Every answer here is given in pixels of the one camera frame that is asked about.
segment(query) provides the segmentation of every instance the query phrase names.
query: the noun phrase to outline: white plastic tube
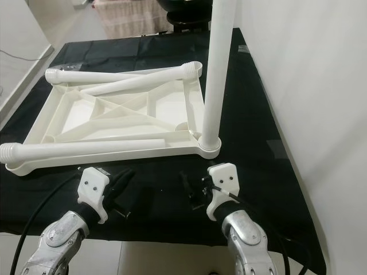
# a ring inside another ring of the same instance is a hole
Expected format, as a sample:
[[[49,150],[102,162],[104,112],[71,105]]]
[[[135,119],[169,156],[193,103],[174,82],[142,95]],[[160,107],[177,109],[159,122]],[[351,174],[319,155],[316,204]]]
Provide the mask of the white plastic tube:
[[[107,83],[125,80],[141,74],[128,73],[96,73],[96,72],[73,72],[68,70],[47,69],[45,77],[48,83]]]
[[[236,0],[213,1],[204,121],[199,138],[200,147],[209,151],[221,144],[218,136],[235,11]]]
[[[113,83],[99,85],[97,87],[81,90],[92,96],[102,95],[123,91],[126,89],[134,89],[138,87],[146,87],[156,83],[165,83],[177,79],[191,79],[197,77],[195,62],[184,63],[181,66],[162,70],[160,72],[144,74],[143,76],[121,80]]]
[[[164,139],[44,144],[3,143],[0,145],[0,162],[10,164],[63,156],[92,155],[164,147],[166,147]]]

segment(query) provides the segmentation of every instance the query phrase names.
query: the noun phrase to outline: white plastic stand base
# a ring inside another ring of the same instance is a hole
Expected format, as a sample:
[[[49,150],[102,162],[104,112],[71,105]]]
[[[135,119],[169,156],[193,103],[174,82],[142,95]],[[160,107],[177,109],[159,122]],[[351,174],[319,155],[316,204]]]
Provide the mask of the white plastic stand base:
[[[149,87],[91,96],[83,89],[102,84],[62,83],[54,85],[24,144],[68,144],[123,140],[161,140],[165,146],[74,154],[8,163],[18,176],[34,169],[114,160],[198,154],[215,158],[215,150],[201,147],[204,101],[199,77],[202,64],[195,62],[197,77]],[[149,74],[168,68],[134,71]]]

